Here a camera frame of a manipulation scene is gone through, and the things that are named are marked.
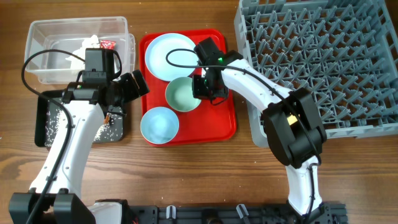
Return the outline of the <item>light blue plate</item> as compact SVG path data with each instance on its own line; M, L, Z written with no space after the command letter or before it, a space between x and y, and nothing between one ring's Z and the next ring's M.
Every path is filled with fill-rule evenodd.
M183 49L171 53L168 57L169 61L177 65L198 65L197 55L189 52L194 47L195 43L185 35L177 33L160 35L146 49L146 67L153 76L166 82L180 77L188 77L195 69L175 67L166 61L166 55L174 49Z

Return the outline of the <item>red snack wrapper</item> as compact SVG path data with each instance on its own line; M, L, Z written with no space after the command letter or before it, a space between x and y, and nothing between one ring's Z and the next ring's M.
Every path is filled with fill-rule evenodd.
M112 41L112 40L100 40L99 46L100 46L102 49L114 50L114 49L115 49L115 46L116 46L116 42L115 42L115 41Z

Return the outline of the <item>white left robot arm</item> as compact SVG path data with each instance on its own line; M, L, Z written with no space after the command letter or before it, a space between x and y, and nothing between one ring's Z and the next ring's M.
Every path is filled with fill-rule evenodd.
M80 73L61 102L41 93L65 114L48 157L26 193L14 193L9 213L14 223L137 223L126 200L105 199L87 207L80 199L81 182L94 138L108 108L144 96L149 88L140 70L114 78L104 72Z

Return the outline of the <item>white tissue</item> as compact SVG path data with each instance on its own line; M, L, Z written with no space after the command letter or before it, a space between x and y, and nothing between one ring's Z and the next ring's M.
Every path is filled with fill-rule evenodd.
M85 59L85 50L87 48L99 48L100 40L97 35L92 35L90 38L85 38L81 43L81 47L72 52L73 55L76 55L83 60ZM70 68L73 70L83 70L85 68L85 63L80 59L77 59L74 56L69 56L66 60L70 61Z

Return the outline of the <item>mint green bowl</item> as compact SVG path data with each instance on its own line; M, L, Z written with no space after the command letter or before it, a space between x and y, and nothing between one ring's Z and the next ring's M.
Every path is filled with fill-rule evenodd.
M179 112L196 109L201 100L193 97L193 79L180 77L172 80L166 87L165 99L168 105Z

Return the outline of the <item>orange carrot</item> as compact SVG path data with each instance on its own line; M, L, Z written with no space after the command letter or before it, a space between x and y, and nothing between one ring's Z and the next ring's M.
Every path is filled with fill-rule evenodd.
M109 123L109 119L110 119L110 115L106 115L104 118L104 124L108 124Z

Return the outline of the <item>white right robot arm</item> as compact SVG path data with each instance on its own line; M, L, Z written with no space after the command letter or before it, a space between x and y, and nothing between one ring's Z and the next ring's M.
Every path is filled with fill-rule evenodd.
M326 131L311 93L270 81L236 51L195 53L206 73L195 76L194 96L213 100L233 90L261 112L268 146L287 171L289 205L302 221L316 219L322 205L317 169Z

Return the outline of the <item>light blue bowl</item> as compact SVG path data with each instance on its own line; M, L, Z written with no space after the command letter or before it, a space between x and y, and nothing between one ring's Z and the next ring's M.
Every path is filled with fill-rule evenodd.
M180 123L174 111L166 107L155 107L147 111L140 124L141 134L152 144L166 144L175 138Z

